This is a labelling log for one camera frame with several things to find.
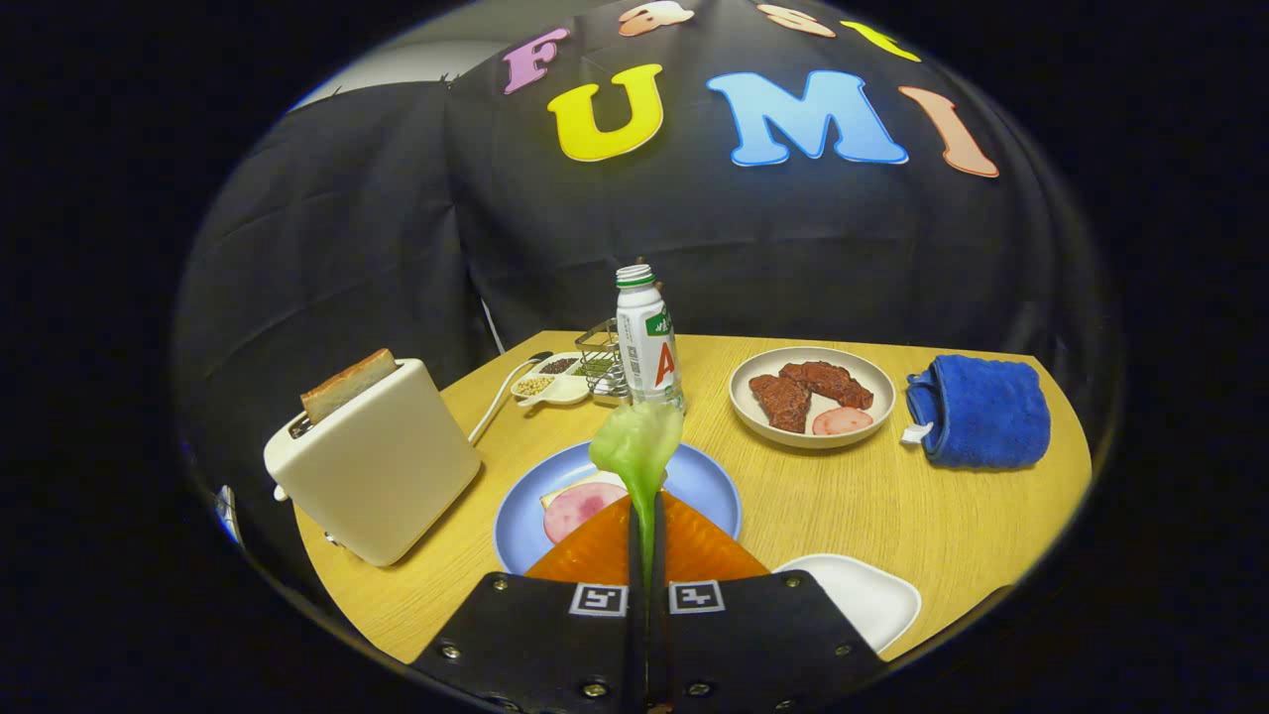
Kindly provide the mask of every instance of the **wooden table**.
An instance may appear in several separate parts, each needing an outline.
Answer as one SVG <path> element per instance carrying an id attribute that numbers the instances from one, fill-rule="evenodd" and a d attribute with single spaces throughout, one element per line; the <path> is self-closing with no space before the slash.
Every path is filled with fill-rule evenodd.
<path id="1" fill-rule="evenodd" d="M 508 373 L 536 351 L 571 351 L 572 331 L 543 331 L 442 393 L 450 413 L 472 430 Z M 859 354 L 890 375 L 898 402 L 867 441 L 836 451 L 808 451 L 766 441 L 732 412 L 727 382 L 749 356 L 792 345 Z M 838 553 L 893 573 L 921 592 L 916 623 L 882 652 L 893 659 L 963 615 L 987 594 L 1016 582 L 1074 515 L 1091 479 L 1084 431 L 1070 403 L 1033 356 L 964 351 L 1025 361 L 1039 373 L 1052 415 L 1044 458 L 1016 472 L 931 468 L 919 446 L 901 445 L 912 424 L 902 399 L 906 377 L 945 349 L 846 341 L 679 335 L 688 399 L 683 441 L 708 454 L 740 491 L 740 544 L 768 568 L 799 555 Z M 437 525 L 400 562 L 376 568 L 331 547 L 298 507 L 308 557 L 344 615 L 376 647 L 414 661 L 476 582 L 501 571 L 494 554 L 494 516 L 503 497 L 552 454 L 589 441 L 610 413 L 590 399 L 570 407 L 522 411 L 505 398 L 477 443 L 483 468 Z"/>

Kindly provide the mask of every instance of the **white bottle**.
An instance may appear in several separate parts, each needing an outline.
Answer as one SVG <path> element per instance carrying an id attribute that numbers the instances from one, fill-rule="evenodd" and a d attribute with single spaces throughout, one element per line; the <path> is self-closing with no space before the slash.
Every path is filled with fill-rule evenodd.
<path id="1" fill-rule="evenodd" d="M 621 340 L 622 369 L 631 399 L 669 402 L 687 412 L 679 353 L 674 345 L 674 323 L 665 299 L 656 289 L 656 275 L 648 265 L 629 265 L 617 270 L 617 336 Z"/>

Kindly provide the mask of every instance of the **green label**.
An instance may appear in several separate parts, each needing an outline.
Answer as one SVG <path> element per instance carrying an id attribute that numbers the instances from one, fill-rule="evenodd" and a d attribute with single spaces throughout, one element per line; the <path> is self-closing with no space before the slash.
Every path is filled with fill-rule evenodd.
<path id="1" fill-rule="evenodd" d="M 647 334 L 648 336 L 662 336 L 670 334 L 674 325 L 670 323 L 670 313 L 661 312 L 659 315 L 652 315 L 647 318 Z"/>

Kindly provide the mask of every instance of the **letter m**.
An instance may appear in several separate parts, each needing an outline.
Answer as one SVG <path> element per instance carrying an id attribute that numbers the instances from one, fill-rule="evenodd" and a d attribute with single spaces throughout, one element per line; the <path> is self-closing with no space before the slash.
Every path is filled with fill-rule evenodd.
<path id="1" fill-rule="evenodd" d="M 731 104 L 740 134 L 740 146 L 731 152 L 731 160 L 741 166 L 779 164 L 789 157 L 788 147 L 772 137 L 769 124 L 779 127 L 803 153 L 819 159 L 829 137 L 829 122 L 838 124 L 839 138 L 832 150 L 843 159 L 907 161 L 907 151 L 890 138 L 864 96 L 864 81 L 855 75 L 813 71 L 806 76 L 801 99 L 754 72 L 720 75 L 706 86 Z"/>

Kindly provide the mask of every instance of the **yellow letter u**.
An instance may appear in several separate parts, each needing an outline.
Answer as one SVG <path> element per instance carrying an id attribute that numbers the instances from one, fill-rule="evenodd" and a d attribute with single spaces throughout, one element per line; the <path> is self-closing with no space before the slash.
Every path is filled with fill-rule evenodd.
<path id="1" fill-rule="evenodd" d="M 556 115 L 560 148 L 577 161 L 602 161 L 642 146 L 661 128 L 661 95 L 656 75 L 661 65 L 640 65 L 613 75 L 613 84 L 626 86 L 631 101 L 631 120 L 615 131 L 599 131 L 590 98 L 598 84 L 584 84 L 556 96 L 547 110 Z"/>

